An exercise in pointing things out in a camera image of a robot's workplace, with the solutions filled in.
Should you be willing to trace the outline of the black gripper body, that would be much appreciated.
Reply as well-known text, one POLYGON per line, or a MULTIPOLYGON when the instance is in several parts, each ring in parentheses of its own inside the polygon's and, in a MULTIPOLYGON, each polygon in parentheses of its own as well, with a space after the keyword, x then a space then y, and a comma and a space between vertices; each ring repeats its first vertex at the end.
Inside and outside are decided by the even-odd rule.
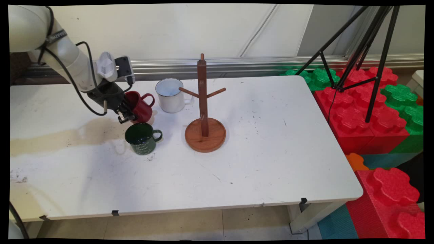
POLYGON ((125 93, 115 82, 103 80, 97 89, 87 92, 87 96, 102 107, 106 101, 107 109, 115 113, 126 112, 125 93))

